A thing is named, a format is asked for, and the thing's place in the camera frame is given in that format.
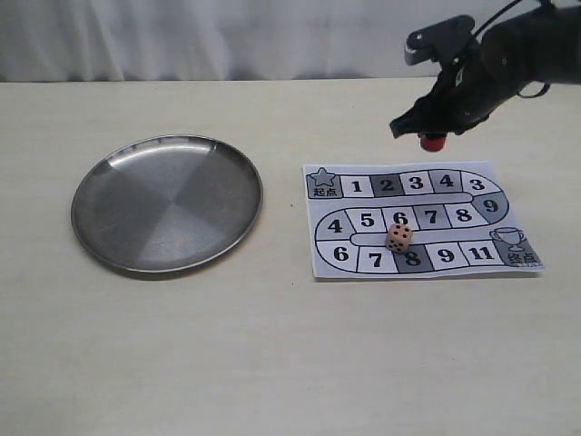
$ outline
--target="dice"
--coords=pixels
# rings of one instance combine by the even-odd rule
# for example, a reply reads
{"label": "dice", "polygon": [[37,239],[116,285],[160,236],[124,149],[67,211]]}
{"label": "dice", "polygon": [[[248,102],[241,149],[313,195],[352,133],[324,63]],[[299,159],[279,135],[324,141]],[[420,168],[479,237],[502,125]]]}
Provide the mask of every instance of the dice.
{"label": "dice", "polygon": [[411,243],[413,232],[406,224],[392,224],[389,227],[386,245],[389,250],[395,253],[404,253]]}

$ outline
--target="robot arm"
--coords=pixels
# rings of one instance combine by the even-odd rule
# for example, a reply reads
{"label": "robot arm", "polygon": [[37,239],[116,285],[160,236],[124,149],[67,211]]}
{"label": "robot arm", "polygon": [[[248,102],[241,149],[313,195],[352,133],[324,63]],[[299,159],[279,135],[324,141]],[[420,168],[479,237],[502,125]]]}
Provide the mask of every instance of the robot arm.
{"label": "robot arm", "polygon": [[395,138],[417,134],[425,150],[436,152],[448,134],[485,122],[533,82],[545,84],[541,94],[551,84],[581,84],[581,6],[559,9],[542,1],[492,27],[480,44],[473,26],[461,15],[409,36],[406,62],[429,59],[441,72],[431,91],[390,123]]}

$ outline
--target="table surface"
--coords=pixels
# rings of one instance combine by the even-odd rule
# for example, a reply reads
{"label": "table surface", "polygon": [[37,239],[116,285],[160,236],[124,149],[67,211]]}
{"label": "table surface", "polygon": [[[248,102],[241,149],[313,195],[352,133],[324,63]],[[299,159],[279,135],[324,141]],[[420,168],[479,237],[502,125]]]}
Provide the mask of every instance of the table surface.
{"label": "table surface", "polygon": [[[0,85],[0,422],[10,436],[581,435],[581,87],[515,99],[439,154],[389,121],[433,79]],[[159,134],[242,150],[261,218],[160,282],[69,221],[102,157]],[[313,279],[302,166],[486,160],[547,271]]]}

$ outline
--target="paper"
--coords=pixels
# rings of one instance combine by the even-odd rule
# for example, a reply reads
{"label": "paper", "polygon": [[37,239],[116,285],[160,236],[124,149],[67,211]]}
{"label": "paper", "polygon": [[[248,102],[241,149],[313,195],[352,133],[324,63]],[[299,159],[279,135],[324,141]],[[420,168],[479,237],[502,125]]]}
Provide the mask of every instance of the paper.
{"label": "paper", "polygon": [[[315,277],[431,278],[545,269],[486,162],[303,168]],[[412,231],[405,253],[389,227]]]}

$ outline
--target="stainless steel plate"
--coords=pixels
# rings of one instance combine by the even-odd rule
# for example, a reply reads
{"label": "stainless steel plate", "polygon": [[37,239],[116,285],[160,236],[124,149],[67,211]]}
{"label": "stainless steel plate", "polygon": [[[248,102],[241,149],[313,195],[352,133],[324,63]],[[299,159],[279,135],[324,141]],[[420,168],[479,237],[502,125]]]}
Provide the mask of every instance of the stainless steel plate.
{"label": "stainless steel plate", "polygon": [[238,150],[210,138],[160,136],[98,163],[73,199],[84,248],[133,273],[173,273],[226,253],[249,232],[261,179]]}

